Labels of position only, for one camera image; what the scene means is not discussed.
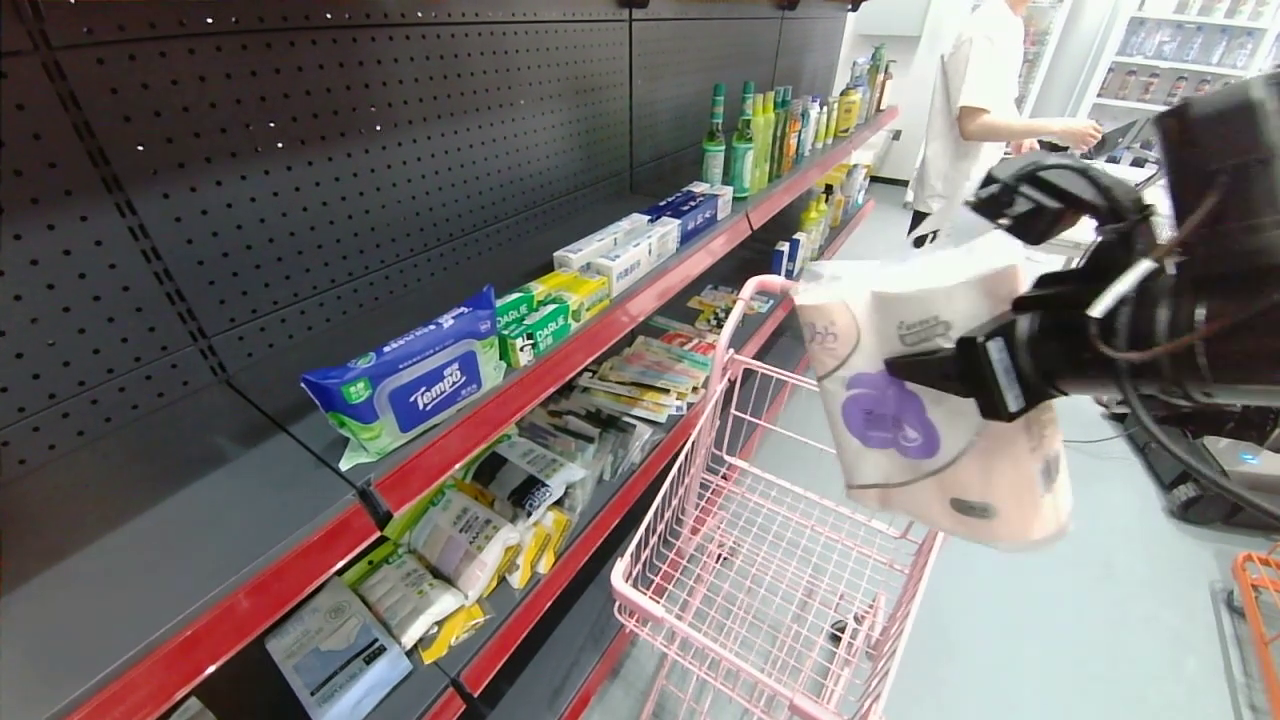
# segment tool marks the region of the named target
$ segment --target white wall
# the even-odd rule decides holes
[[[970,8],[970,0],[934,0],[929,5],[920,37],[860,35],[858,14],[849,15],[836,73],[837,92],[849,83],[854,60],[870,55],[876,45],[883,42],[888,59],[897,60],[893,65],[895,82],[890,101],[899,106],[900,115],[890,127],[902,131],[902,137],[890,149],[879,170],[881,177],[909,181],[915,173],[915,161],[924,143],[924,126],[938,58],[951,45],[959,23],[968,17]]]

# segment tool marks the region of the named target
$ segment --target red shelf edge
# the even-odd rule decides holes
[[[849,223],[846,223],[844,229],[840,231],[840,234],[836,236],[836,238],[827,245],[827,249],[822,254],[822,259],[829,260],[836,255],[836,252],[840,252],[840,249],[845,246],[845,242],[847,242],[850,237],[852,237],[854,232],[858,231],[858,228],[863,224],[863,220],[867,219],[867,217],[872,213],[874,208],[876,208],[874,200],[867,200],[865,202],[863,202],[863,206],[858,209],[858,213],[854,214],[852,218],[850,218]],[[776,315],[785,316],[788,311],[790,311],[790,305],[786,309],[780,309],[776,313]],[[755,336],[751,337],[751,342],[755,342]],[[755,351],[758,351],[759,346],[763,343],[764,341],[762,340],[756,345]],[[801,359],[800,364],[796,365],[795,372],[803,373],[809,364],[808,360],[809,360],[808,357]],[[765,409],[764,411],[765,416],[777,415],[782,409],[782,404],[785,402],[786,402],[786,395],[774,398],[772,402],[769,402],[768,409]],[[748,439],[748,443],[750,443],[748,454],[754,454],[755,442],[756,442],[756,433],[753,433],[751,438]],[[622,661],[623,655],[626,655],[625,651],[627,646],[631,643],[631,641],[632,641],[631,633],[628,633],[626,628],[618,628],[617,634],[613,637],[608,647],[605,647],[604,652],[600,655],[599,662],[596,662],[595,667],[591,669],[591,674],[586,676],[586,680],[582,683],[582,687],[579,688],[577,693],[573,694],[573,700],[570,701],[568,708],[564,711],[564,717],[562,720],[580,720],[586,714],[588,708],[591,706],[591,701],[600,692],[600,688],[604,687],[604,683],[609,679],[609,675],[613,673],[613,669],[617,667],[618,662]]]
[[[858,213],[849,219],[845,228],[841,229],[840,234],[832,240],[827,249],[823,251],[823,259],[829,259],[835,255],[845,242],[852,236],[852,233],[861,225],[867,215],[876,206],[874,201],[868,200],[859,208]],[[792,301],[790,297],[783,299],[778,307],[769,314],[764,323],[755,331],[755,333],[746,341],[740,351],[740,355],[754,356],[759,352],[760,347],[768,341],[773,331],[782,324],[782,320],[791,313]],[[776,413],[780,404],[777,400],[771,404],[769,413]],[[698,406],[694,413],[686,415],[682,420],[676,423],[671,433],[667,434],[658,443],[658,447],[649,454],[649,457],[640,465],[640,468],[632,474],[618,489],[617,495],[600,510],[595,520],[579,536],[573,543],[570,546],[568,551],[561,557],[550,573],[543,578],[534,588],[529,592],[529,596],[516,606],[516,611],[507,618],[502,628],[485,646],[476,653],[471,662],[462,671],[458,678],[462,684],[472,693],[480,693],[484,691],[485,685],[498,674],[498,670],[511,656],[511,651],[525,639],[529,629],[541,619],[547,609],[550,607],[552,602],[559,597],[559,593],[568,585],[582,565],[586,564],[588,557],[595,548],[599,547],[600,542],[604,541],[605,536],[613,532],[622,515],[631,509],[635,501],[644,493],[644,491],[652,486],[660,475],[662,470],[667,466],[672,459],[680,454],[685,442],[692,434],[694,428],[698,425],[698,420],[705,411],[705,405]]]
[[[763,214],[763,217],[751,218],[751,222],[759,225],[776,215],[799,197],[805,188],[817,183],[818,178],[838,165],[842,152],[852,152],[861,147],[895,118],[897,118],[897,108],[890,108],[849,140],[842,141],[838,146],[840,151],[824,155],[822,163],[805,167],[801,172],[782,181],[769,192],[768,197],[749,206],[749,214]],[[462,462],[466,462],[475,448],[492,442],[518,418],[556,392],[570,378],[586,368],[591,360],[595,360],[600,352],[622,340],[626,333],[746,240],[750,232],[746,217],[739,217],[718,234],[700,241],[700,247],[684,258],[681,263],[649,279],[639,292],[613,304],[594,323],[539,359],[538,364],[529,372],[516,375],[506,387],[481,400],[465,416],[440,433],[434,442],[420,448],[394,470],[374,482],[374,489],[378,491],[383,502],[392,512],[399,512],[430,492],[436,483],[448,477]]]
[[[67,720],[159,717],[376,536],[369,512],[353,503],[100,689]]]

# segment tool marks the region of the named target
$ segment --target refrigerator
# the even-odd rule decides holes
[[[1073,114],[1111,129],[1274,69],[1280,0],[1121,0]],[[1142,163],[1155,128],[1133,138]]]

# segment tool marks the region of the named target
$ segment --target purple logo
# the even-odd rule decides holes
[[[873,450],[896,450],[909,460],[928,460],[942,448],[924,401],[887,372],[859,373],[845,386],[845,429]]]

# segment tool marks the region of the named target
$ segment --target black pants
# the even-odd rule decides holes
[[[911,224],[906,228],[906,236],[911,237],[915,233],[915,228],[924,224],[924,220],[929,219],[929,213],[922,213],[919,210],[911,210]],[[925,245],[933,242],[938,238],[937,231],[922,234],[920,237],[911,237],[911,247],[920,250]]]

